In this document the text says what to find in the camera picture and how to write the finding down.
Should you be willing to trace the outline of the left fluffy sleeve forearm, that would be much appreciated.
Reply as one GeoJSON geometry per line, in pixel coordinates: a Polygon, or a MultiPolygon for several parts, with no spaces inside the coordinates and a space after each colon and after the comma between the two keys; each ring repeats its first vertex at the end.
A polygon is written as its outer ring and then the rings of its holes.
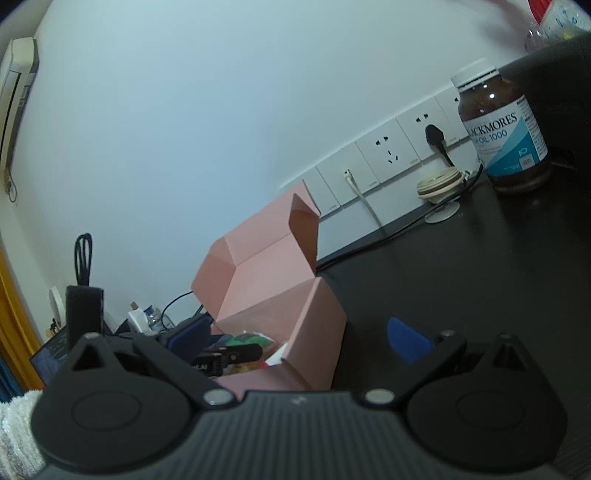
{"type": "Polygon", "coordinates": [[[32,479],[45,467],[30,426],[32,412],[42,394],[41,390],[31,390],[1,403],[2,479],[32,479]]]}

